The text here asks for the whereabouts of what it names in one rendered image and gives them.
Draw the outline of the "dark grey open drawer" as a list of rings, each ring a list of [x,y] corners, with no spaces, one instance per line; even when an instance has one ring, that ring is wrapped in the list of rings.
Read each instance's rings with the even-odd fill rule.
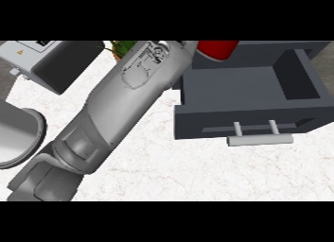
[[[303,49],[287,50],[270,66],[192,69],[183,75],[183,105],[333,98]]]

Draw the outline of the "dark grey drawer front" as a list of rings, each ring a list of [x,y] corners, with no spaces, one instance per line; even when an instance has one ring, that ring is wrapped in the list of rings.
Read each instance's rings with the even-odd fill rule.
[[[334,122],[334,98],[251,102],[237,106],[188,104],[174,107],[174,139],[270,134],[273,120],[281,133],[306,133]]]

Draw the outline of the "red can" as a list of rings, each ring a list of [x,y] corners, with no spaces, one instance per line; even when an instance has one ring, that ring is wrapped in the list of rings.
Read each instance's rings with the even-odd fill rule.
[[[197,52],[211,61],[226,61],[238,43],[238,41],[200,41]]]

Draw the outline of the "dark grey cabinet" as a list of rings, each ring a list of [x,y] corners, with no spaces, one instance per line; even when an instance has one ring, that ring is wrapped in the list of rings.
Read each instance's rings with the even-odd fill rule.
[[[287,50],[303,49],[315,58],[330,41],[239,41],[225,61],[213,61],[200,53],[192,56],[192,69],[219,69],[270,66]]]

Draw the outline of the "green plant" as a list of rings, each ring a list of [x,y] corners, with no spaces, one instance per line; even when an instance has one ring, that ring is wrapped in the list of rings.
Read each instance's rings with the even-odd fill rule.
[[[129,50],[135,46],[136,41],[111,41],[108,51],[114,54],[115,59],[120,61]]]

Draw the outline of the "pale grey box appliance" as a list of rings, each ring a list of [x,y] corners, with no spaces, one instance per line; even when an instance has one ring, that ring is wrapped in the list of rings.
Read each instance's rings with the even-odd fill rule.
[[[105,44],[102,41],[6,41],[0,59],[22,76],[61,95],[81,75]]]

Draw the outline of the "grey round container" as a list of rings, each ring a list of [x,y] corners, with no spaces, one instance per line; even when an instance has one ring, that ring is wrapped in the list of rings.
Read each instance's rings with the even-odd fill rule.
[[[0,169],[25,162],[36,153],[44,135],[46,119],[34,109],[19,109],[0,99]]]

